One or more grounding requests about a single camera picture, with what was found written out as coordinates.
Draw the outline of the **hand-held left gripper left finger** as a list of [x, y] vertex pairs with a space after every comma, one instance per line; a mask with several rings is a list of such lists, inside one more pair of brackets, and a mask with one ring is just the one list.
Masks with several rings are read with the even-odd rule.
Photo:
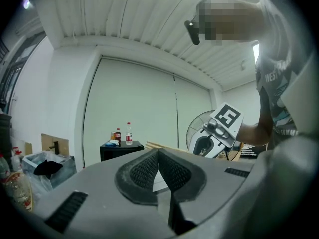
[[159, 170], [158, 159], [158, 151], [152, 149], [122, 165], [115, 174], [118, 191], [134, 204], [156, 206], [153, 185]]

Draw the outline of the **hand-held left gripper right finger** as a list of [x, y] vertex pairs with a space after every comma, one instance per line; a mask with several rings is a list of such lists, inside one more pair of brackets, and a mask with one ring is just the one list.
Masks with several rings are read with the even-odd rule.
[[206, 186], [202, 168], [163, 148], [159, 149], [159, 171], [178, 203], [195, 200]]

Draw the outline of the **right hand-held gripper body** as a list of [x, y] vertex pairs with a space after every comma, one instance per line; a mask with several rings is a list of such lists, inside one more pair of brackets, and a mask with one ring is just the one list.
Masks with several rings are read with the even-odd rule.
[[188, 128], [188, 152], [206, 158], [217, 158], [232, 150], [244, 115], [234, 106], [223, 102], [217, 109], [199, 115]]

